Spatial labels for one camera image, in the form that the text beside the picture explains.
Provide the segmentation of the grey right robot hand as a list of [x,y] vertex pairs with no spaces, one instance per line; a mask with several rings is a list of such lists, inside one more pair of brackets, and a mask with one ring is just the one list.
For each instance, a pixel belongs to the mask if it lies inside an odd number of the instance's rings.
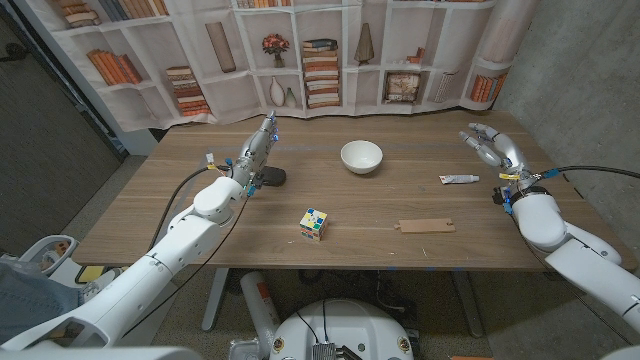
[[511,180],[517,191],[534,184],[533,172],[524,153],[509,136],[481,123],[469,123],[468,127],[474,133],[460,131],[459,137],[474,149],[482,161],[500,168],[504,174],[518,175],[517,180]]

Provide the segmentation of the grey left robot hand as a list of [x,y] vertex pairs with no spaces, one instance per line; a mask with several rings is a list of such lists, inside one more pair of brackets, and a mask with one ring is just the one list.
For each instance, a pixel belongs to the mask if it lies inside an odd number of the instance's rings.
[[231,178],[241,186],[260,173],[267,163],[271,148],[278,141],[276,113],[272,110],[260,128],[243,144],[239,158],[231,171]]

